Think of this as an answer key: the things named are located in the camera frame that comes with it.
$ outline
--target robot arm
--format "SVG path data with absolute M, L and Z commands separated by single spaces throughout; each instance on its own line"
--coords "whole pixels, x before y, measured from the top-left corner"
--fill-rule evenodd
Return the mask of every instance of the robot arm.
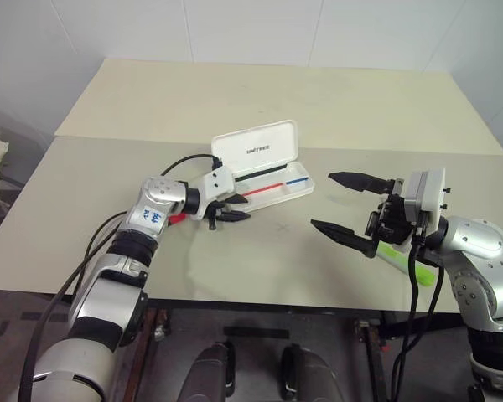
M 485 220 L 440 217 L 444 169 L 414 173 L 401 196 L 403 181 L 363 173 L 331 173 L 337 183 L 356 191 L 385 194 L 371 212 L 368 238 L 337 224 L 312 220 L 342 245 L 374 257 L 379 241 L 406 249 L 421 246 L 417 259 L 448 272 L 454 297 L 468 327 L 475 378 L 487 389 L 503 391 L 503 231 Z
M 234 192 L 225 166 L 192 186 L 164 176 L 143 183 L 138 201 L 73 301 L 66 339 L 38 360 L 33 400 L 107 400 L 116 350 L 132 342 L 140 329 L 148 302 L 143 286 L 169 216 L 185 213 L 202 219 L 211 203 Z

